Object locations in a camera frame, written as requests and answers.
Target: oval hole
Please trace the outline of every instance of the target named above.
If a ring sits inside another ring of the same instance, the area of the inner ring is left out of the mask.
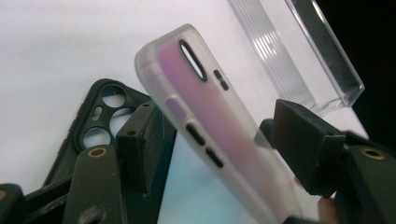
[[[202,81],[207,81],[205,69],[198,60],[197,56],[194,54],[194,51],[192,51],[190,45],[184,40],[180,40],[179,44],[181,47],[181,51],[183,51],[184,56],[189,61],[198,78],[200,78]]]
[[[82,143],[85,148],[95,147],[99,145],[110,145],[111,136],[104,128],[91,128],[84,133]]]
[[[97,106],[95,108],[95,110],[93,111],[92,120],[94,120],[94,121],[99,120],[100,115],[102,114],[102,111],[103,111],[102,107],[101,106]]]
[[[125,99],[124,91],[118,87],[109,86],[102,91],[102,100],[110,107],[117,108],[122,106],[125,103]]]
[[[123,108],[116,111],[116,113],[111,116],[110,119],[110,131],[111,134],[116,137],[119,130],[122,126],[128,121],[128,119],[132,116],[134,110],[131,108]]]
[[[361,151],[361,153],[366,156],[369,157],[371,159],[375,159],[378,161],[384,160],[385,159],[385,155],[383,153],[381,153],[380,151],[377,151],[375,149],[371,149],[371,148],[365,148],[364,150]]]

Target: translucent phone case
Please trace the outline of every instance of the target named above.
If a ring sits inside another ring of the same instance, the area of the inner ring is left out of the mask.
[[[186,24],[148,43],[135,68],[154,102],[260,223],[299,215],[285,168],[195,28]]]

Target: camera cutout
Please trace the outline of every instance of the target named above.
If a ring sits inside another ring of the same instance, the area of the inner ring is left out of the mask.
[[[111,136],[106,129],[94,127],[84,133],[82,143],[85,148],[96,147],[99,145],[110,145]]]
[[[195,71],[195,74],[198,76],[198,78],[200,78],[202,81],[207,81],[206,71],[202,66],[201,62],[198,60],[194,51],[192,51],[190,45],[183,39],[179,40],[178,43],[181,47],[181,51],[189,61],[191,67]]]
[[[113,108],[118,108],[125,103],[125,92],[117,86],[108,86],[102,91],[103,102]]]
[[[120,131],[122,126],[128,121],[128,119],[134,113],[134,109],[132,108],[123,108],[117,110],[110,119],[109,128],[111,134],[116,137],[117,133]]]

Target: white surface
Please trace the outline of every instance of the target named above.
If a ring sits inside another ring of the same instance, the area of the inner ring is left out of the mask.
[[[93,82],[108,77],[145,92],[134,55],[184,23],[201,33],[253,118],[271,118],[276,93],[226,1],[2,1],[0,183],[17,183],[25,194],[39,189]],[[351,109],[324,118],[365,135]],[[161,223],[252,222],[183,139],[174,161]],[[318,198],[297,190],[304,215],[316,217]]]

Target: button cutout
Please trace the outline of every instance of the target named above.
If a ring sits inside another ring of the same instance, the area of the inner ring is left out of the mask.
[[[224,79],[222,78],[221,73],[219,72],[219,70],[215,70],[213,71],[213,73],[215,74],[215,77],[218,79],[220,86],[227,91],[228,89],[230,89],[230,87],[228,86],[227,82],[224,81]]]
[[[209,156],[209,158],[219,167],[222,168],[224,166],[223,162],[219,159],[219,157],[216,155],[215,151],[213,151],[210,148],[206,149],[206,155]]]
[[[200,146],[205,144],[205,139],[198,133],[192,124],[187,124],[186,129]]]

